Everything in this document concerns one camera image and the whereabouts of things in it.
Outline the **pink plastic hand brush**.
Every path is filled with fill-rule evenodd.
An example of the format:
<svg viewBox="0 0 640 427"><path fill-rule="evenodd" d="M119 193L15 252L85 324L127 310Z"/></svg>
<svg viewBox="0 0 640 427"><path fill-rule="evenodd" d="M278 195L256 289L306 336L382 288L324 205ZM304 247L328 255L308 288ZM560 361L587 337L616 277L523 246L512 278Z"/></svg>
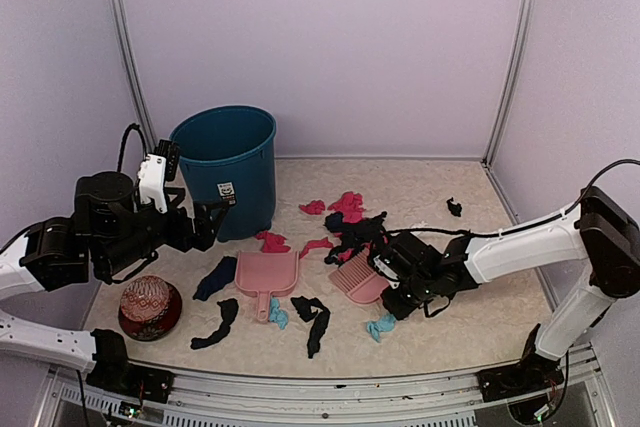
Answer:
<svg viewBox="0 0 640 427"><path fill-rule="evenodd" d="M368 263L369 249L364 249L328 275L329 281L353 303L375 303L389 286Z"/></svg>

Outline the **pink plastic dustpan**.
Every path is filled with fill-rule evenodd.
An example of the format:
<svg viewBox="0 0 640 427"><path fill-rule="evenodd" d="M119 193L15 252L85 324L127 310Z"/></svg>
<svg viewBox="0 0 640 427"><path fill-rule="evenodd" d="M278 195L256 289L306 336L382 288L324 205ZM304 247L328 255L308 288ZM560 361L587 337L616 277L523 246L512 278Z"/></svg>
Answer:
<svg viewBox="0 0 640 427"><path fill-rule="evenodd" d="M292 293L299 277L299 253L239 252L234 283L244 295L256 299L255 319L269 320L272 297Z"/></svg>

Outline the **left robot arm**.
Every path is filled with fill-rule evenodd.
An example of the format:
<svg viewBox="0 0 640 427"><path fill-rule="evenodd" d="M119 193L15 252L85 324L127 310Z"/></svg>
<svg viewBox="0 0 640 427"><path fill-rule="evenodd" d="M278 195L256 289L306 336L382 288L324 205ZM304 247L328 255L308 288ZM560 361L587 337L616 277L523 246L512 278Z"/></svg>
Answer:
<svg viewBox="0 0 640 427"><path fill-rule="evenodd" d="M107 171L76 183L74 212L24 228L1 249L1 297L52 292L91 277L120 283L142 272L162 246L180 252L206 251L216 240L231 205L196 202L182 207L182 188L161 188L158 199L143 200L134 181ZM4 352L102 377L121 392L140 381L123 337L111 330L75 331L1 315Z"/></svg>

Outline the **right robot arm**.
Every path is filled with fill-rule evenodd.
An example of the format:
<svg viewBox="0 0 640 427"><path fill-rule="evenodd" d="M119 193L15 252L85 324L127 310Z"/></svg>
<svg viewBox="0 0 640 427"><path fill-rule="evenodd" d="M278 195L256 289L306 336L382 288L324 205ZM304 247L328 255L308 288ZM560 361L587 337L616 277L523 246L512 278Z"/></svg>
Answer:
<svg viewBox="0 0 640 427"><path fill-rule="evenodd" d="M403 320L437 297L516 272L579 260L586 271L554 310L530 333L511 373L523 391L546 379L571 345L618 300L639 291L639 226L595 183L570 205L539 219L493 233L451 232L445 251L421 241L413 229L385 233L368 262L388 282L384 307Z"/></svg>

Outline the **light blue scrap front right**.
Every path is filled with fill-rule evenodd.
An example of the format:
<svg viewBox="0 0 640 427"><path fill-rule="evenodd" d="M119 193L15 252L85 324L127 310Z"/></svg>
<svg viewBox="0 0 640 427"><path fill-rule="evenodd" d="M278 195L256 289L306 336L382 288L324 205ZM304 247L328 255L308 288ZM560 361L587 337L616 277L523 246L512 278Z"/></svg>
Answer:
<svg viewBox="0 0 640 427"><path fill-rule="evenodd" d="M376 342L380 343L382 339L382 335L394 330L396 325L396 318L393 314L385 314L381 316L376 321L368 321L366 323L366 331L371 336L371 338Z"/></svg>

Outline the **dark blue scrap left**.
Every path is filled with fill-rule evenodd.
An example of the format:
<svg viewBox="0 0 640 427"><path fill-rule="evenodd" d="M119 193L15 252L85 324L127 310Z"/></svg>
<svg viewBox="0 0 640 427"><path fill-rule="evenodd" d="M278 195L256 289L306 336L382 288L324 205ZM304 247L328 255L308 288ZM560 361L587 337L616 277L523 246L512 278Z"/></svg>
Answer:
<svg viewBox="0 0 640 427"><path fill-rule="evenodd" d="M234 281L236 268L237 258L224 256L216 267L200 280L192 299L207 301L213 294Z"/></svg>

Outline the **pink scrap near bin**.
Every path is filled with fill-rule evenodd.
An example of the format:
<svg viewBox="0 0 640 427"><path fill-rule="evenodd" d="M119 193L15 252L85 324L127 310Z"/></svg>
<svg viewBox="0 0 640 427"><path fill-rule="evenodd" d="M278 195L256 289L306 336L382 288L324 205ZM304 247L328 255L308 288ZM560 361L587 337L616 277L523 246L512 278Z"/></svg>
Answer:
<svg viewBox="0 0 640 427"><path fill-rule="evenodd" d="M287 238L281 234L270 231L262 231L255 235L257 240L262 241L260 251L262 253L288 253L291 247L287 244Z"/></svg>

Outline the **small black scrap back right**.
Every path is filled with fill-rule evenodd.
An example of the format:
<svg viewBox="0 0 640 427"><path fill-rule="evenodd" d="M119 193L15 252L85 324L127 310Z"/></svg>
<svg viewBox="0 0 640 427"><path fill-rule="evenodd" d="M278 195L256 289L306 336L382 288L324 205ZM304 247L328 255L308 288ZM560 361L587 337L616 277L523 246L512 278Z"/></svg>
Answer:
<svg viewBox="0 0 640 427"><path fill-rule="evenodd" d="M456 202L453 197L446 200L446 205L452 216L460 217L462 215L463 207L459 202Z"/></svg>

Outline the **black scrap front left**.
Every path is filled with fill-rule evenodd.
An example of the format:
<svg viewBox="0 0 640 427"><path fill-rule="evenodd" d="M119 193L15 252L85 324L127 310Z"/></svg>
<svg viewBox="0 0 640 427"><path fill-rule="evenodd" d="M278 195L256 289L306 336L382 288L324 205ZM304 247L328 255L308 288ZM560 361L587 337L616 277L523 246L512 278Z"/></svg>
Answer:
<svg viewBox="0 0 640 427"><path fill-rule="evenodd" d="M220 308L221 315L219 326L207 337L192 338L190 342L190 348L192 350L200 350L214 346L220 343L230 334L231 327L234 324L239 312L239 303L236 298L228 298L219 301L217 305Z"/></svg>

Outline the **large pink scrap back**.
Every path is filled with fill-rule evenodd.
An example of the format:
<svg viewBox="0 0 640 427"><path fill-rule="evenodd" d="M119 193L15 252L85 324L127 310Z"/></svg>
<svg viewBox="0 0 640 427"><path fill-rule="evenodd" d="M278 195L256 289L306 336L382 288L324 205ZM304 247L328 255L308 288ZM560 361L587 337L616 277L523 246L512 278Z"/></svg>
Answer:
<svg viewBox="0 0 640 427"><path fill-rule="evenodd" d="M365 208L363 207L363 197L360 193L347 191L329 207L329 211L341 213L343 221L355 224L363 219Z"/></svg>

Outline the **small pink scrap back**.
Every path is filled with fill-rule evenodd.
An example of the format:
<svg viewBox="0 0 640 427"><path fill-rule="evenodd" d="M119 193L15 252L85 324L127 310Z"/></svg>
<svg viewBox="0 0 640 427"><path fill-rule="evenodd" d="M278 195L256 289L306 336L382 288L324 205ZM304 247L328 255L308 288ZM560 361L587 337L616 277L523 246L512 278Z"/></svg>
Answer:
<svg viewBox="0 0 640 427"><path fill-rule="evenodd" d="M326 206L322 200L312 200L307 204L300 204L299 209L307 215L321 215L324 213Z"/></svg>

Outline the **light blue scrap near dustpan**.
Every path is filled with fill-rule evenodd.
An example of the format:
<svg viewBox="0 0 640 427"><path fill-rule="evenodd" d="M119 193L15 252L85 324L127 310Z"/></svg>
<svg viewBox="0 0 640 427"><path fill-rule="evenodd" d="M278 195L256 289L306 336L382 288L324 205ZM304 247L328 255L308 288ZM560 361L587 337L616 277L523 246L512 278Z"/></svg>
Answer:
<svg viewBox="0 0 640 427"><path fill-rule="evenodd" d="M270 299L268 321L277 325L280 330L284 330L289 323L288 313L281 308L276 297Z"/></svg>

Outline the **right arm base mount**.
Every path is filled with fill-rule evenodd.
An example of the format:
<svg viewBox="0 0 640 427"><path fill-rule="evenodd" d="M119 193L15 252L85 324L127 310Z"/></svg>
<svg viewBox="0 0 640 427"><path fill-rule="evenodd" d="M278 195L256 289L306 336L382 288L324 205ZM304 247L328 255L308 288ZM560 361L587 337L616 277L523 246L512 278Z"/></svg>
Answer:
<svg viewBox="0 0 640 427"><path fill-rule="evenodd" d="M540 327L537 324L529 333L517 362L476 373L484 402L521 396L564 382L560 361L547 359L537 353L535 340Z"/></svg>

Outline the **left aluminium frame post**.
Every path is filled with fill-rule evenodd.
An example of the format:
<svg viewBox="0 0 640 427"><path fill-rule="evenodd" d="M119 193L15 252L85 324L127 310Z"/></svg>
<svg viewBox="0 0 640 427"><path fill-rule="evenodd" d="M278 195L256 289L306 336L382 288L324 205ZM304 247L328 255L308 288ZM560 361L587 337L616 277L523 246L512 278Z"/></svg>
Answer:
<svg viewBox="0 0 640 427"><path fill-rule="evenodd" d="M125 2L124 0L109 0L109 4L114 20L117 43L133 101L135 117L145 140L147 151L151 152L157 146L157 135L145 102L136 65L133 45L128 29Z"/></svg>

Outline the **right aluminium frame post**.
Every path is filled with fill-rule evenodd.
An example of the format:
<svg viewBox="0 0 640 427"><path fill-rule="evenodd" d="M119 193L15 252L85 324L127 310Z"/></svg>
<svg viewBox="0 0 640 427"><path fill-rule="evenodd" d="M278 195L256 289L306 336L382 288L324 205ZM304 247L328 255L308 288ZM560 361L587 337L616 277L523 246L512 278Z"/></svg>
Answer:
<svg viewBox="0 0 640 427"><path fill-rule="evenodd" d="M508 118L517 90L521 67L524 61L531 18L535 0L520 0L516 29L506 76L501 90L498 110L489 136L488 144L482 159L486 169L493 168L499 148L506 132Z"/></svg>

